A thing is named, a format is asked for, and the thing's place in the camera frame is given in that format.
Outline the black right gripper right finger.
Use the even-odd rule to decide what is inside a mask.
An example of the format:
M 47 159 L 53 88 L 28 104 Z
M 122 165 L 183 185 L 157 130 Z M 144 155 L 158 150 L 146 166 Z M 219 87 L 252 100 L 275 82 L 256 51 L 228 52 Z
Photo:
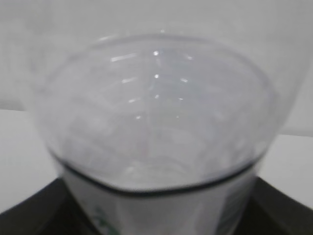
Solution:
M 236 235 L 312 235 L 313 211 L 258 178 Z

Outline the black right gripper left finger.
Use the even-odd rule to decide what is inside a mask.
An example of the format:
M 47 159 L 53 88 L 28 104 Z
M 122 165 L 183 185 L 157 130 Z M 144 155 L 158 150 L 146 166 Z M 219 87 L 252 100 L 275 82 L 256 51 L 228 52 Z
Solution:
M 96 235 L 70 195 L 63 180 L 56 179 L 21 203 L 0 214 L 2 235 Z

